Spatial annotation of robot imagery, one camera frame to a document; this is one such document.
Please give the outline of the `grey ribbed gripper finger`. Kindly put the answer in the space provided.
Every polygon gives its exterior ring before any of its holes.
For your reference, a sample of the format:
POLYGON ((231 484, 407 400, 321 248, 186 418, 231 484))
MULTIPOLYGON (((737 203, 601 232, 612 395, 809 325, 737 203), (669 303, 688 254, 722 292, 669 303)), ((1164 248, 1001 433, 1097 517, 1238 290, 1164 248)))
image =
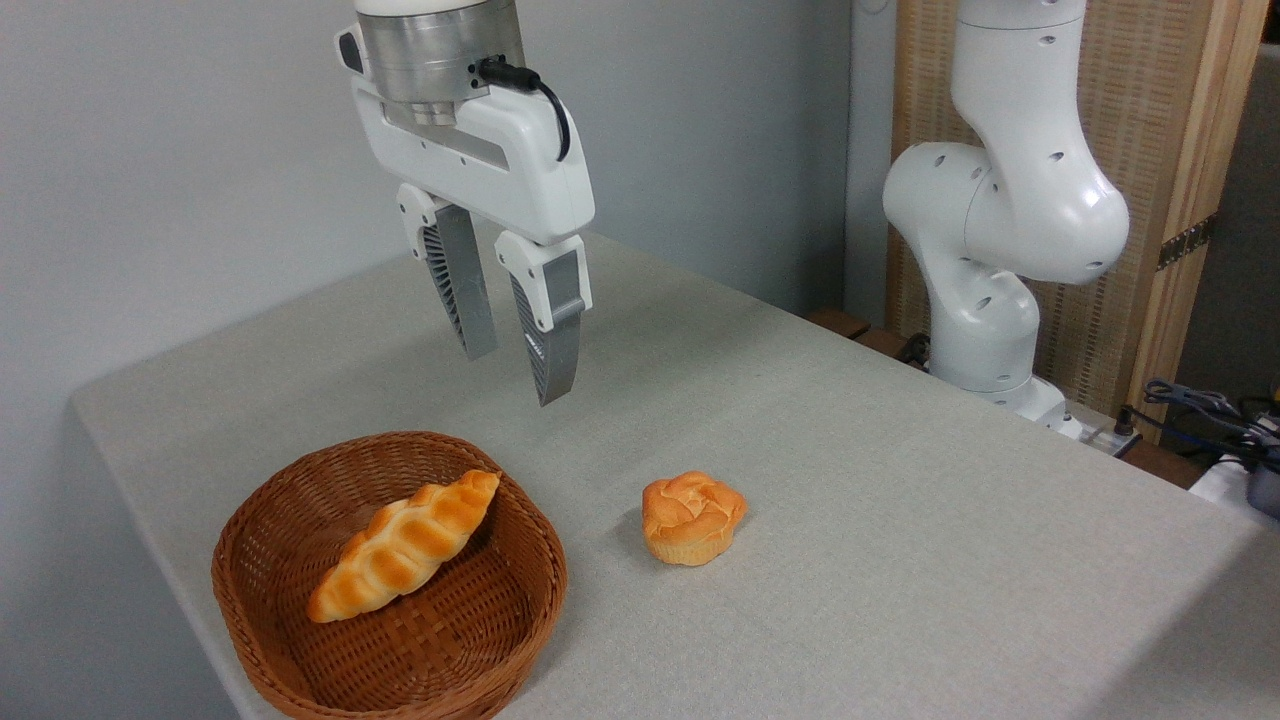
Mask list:
POLYGON ((471 214, 403 183, 396 196, 411 254, 426 264, 467 359, 497 348, 471 214))
POLYGON ((502 231, 495 250, 509 273, 539 404, 545 406, 567 395, 576 377, 581 315, 593 307, 585 243, 576 234, 544 247, 502 231))

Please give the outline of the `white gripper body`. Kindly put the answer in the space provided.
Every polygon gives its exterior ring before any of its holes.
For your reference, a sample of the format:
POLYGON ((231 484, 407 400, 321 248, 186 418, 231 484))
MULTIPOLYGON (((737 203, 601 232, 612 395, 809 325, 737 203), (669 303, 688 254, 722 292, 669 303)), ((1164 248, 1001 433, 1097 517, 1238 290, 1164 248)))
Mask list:
POLYGON ((453 126, 420 126, 383 99, 369 59, 352 74, 355 105, 378 161, 407 184, 539 245, 577 234, 595 217, 593 184, 572 115, 563 160, 561 124, 540 91, 497 87, 461 102, 453 126))

